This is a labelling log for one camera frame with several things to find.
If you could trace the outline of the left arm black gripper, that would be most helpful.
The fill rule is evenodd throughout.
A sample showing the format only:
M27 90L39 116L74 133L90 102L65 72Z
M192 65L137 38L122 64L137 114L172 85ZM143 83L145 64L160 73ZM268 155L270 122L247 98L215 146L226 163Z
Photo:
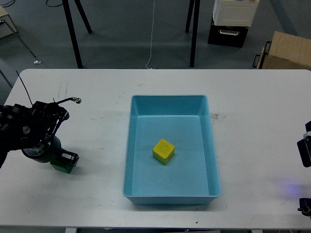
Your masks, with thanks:
M39 163L57 161L77 165L79 155L62 149L59 138L55 136L62 122L69 118L65 108L57 102L37 101L30 108L15 104L14 112L21 127L21 150L26 157Z

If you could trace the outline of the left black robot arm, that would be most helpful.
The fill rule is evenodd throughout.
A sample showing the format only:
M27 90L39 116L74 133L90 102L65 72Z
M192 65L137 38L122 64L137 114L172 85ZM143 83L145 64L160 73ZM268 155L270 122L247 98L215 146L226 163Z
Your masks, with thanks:
M15 104L0 107L0 162L10 151L20 150L39 163L50 163L56 170L70 173L79 155L61 147L56 136L61 123L69 118L62 101L36 101L30 108Z

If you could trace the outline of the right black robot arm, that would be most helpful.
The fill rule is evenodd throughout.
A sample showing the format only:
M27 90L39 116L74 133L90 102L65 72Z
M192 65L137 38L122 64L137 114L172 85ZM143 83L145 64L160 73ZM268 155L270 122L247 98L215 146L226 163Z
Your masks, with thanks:
M305 124L306 133L297 142L298 151L304 167L311 167L311 122ZM300 198L299 208L297 209L304 216L311 217L311 199Z

